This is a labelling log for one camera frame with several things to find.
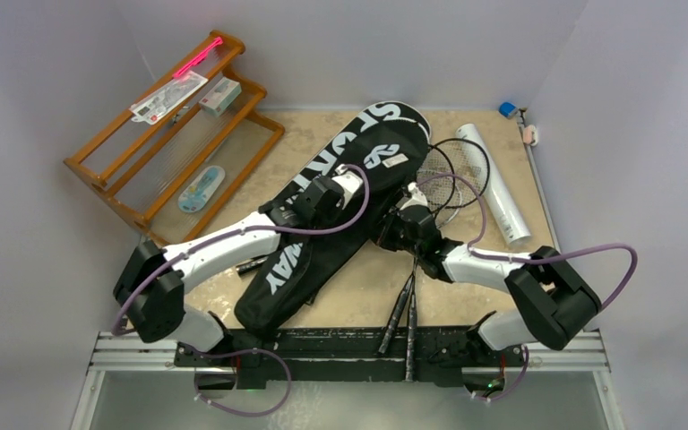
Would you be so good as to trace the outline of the black badminton racket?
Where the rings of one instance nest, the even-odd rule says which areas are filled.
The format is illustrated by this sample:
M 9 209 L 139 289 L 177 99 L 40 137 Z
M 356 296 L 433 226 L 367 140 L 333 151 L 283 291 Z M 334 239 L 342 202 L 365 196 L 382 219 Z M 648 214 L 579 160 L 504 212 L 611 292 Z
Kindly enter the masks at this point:
M 457 179 L 458 189 L 463 196 L 463 204 L 457 206 L 460 212 L 461 209 L 476 202 L 478 196 L 485 191 L 488 183 L 488 159 L 481 148 L 471 141 L 461 138 L 448 138 L 437 144 L 439 143 L 450 154 L 456 169 L 454 176 Z

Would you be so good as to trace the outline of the white shuttlecock tube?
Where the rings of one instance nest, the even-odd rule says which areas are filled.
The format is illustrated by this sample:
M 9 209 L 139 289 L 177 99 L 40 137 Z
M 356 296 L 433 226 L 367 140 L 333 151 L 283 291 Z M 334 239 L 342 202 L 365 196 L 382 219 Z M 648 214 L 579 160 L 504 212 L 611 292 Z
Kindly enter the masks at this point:
M 484 192 L 486 204 L 506 244 L 511 248 L 522 248 L 531 238 L 529 228 L 481 134 L 474 124 L 464 124 L 456 130 L 455 136 L 476 143 L 485 153 L 488 159 L 488 183 Z

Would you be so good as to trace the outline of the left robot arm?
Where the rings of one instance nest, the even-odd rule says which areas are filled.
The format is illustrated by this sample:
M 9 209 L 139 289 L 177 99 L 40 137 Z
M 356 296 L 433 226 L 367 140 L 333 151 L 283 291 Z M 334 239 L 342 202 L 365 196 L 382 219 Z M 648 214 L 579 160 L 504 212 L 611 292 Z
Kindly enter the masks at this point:
M 351 230 L 365 214 L 372 187 L 365 173 L 318 176 L 291 206 L 274 202 L 237 223 L 185 243 L 138 245 L 113 290 L 120 306 L 116 336 L 136 333 L 145 343 L 174 339 L 196 349 L 208 366 L 221 366 L 231 342 L 219 317 L 187 305 L 186 295 L 212 276 L 254 257 L 271 259 L 263 297 L 278 297 L 308 264 L 316 237 Z

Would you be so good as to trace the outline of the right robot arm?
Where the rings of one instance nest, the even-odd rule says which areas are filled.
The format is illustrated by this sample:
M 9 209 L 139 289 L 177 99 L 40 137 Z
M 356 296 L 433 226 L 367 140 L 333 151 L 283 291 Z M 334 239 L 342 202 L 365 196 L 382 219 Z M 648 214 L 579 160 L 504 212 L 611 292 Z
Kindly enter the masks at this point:
M 383 249 L 410 253 L 431 279 L 511 296 L 514 310 L 491 314 L 471 328 L 467 351 L 480 365 L 522 343 L 561 350 L 603 309 L 597 293 L 553 247 L 543 245 L 532 254 L 471 249 L 443 236 L 425 206 L 390 210 L 376 224 L 373 240 Z

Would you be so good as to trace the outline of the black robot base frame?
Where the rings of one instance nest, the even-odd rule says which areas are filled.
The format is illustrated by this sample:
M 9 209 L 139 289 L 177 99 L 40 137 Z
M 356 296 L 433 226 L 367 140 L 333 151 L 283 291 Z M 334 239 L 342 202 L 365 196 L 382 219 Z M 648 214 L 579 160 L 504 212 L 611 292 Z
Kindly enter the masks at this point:
M 180 371 L 219 374 L 239 389 L 263 389 L 269 382 L 431 383 L 495 395 L 515 385 L 521 371 L 600 372 L 609 368 L 596 332 L 579 334 L 563 350 L 539 343 L 508 347 L 484 357 L 471 356 L 464 326 L 421 326 L 412 358 L 408 332 L 397 329 L 385 356 L 377 349 L 379 327 L 283 329 L 261 342 L 244 330 L 232 332 L 231 349 L 240 357 L 207 358 L 173 340 L 146 344 L 135 335 L 98 336 L 90 360 L 92 371 Z

